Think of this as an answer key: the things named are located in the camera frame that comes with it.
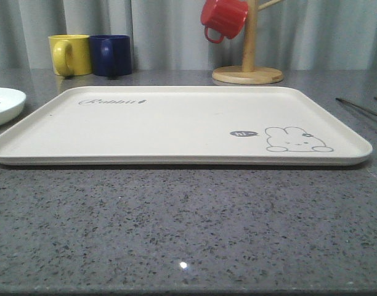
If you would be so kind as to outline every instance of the rabbit cartoon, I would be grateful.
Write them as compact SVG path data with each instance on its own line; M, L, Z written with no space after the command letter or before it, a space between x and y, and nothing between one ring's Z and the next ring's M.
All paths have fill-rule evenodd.
M267 147L271 152L332 152L334 149L302 128L289 126L287 128L266 128L268 135Z

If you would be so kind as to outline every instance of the granite surface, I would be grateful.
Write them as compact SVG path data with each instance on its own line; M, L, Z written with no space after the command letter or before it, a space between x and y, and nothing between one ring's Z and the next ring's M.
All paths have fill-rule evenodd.
M211 71L63 79L0 69L23 113L87 85L215 85ZM377 294L377 72L291 71L371 142L349 167L0 165L1 294Z

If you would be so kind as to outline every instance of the yellow mug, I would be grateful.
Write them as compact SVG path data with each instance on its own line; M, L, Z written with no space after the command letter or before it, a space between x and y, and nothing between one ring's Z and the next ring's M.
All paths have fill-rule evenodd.
M89 35L49 36L53 70L56 75L91 73Z

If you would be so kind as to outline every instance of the wooden base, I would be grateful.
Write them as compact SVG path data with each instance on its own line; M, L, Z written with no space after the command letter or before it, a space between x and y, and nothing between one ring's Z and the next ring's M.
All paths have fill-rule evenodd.
M253 72L243 72L241 66L217 68L213 79L236 84L267 84L283 80L280 70L267 67L255 67Z

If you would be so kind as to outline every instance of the mug handle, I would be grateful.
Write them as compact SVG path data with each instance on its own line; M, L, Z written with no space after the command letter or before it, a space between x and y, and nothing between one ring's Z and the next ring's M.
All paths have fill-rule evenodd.
M221 41L223 41L223 39L224 39L224 36L223 36L223 35L220 36L219 40L213 40L213 39L211 39L211 38L208 36L208 28L209 28L209 27L205 27L205 37L206 37L207 40L209 40L209 41L212 42L212 43L217 43L217 44L219 44Z
M105 65L107 72L114 75L115 71L115 56L113 54L113 45L110 39L102 40L101 42L101 59L102 64Z
M67 63L67 54L72 54L72 45L67 40L60 40L53 47L54 67L58 74L62 76L72 76L73 69Z

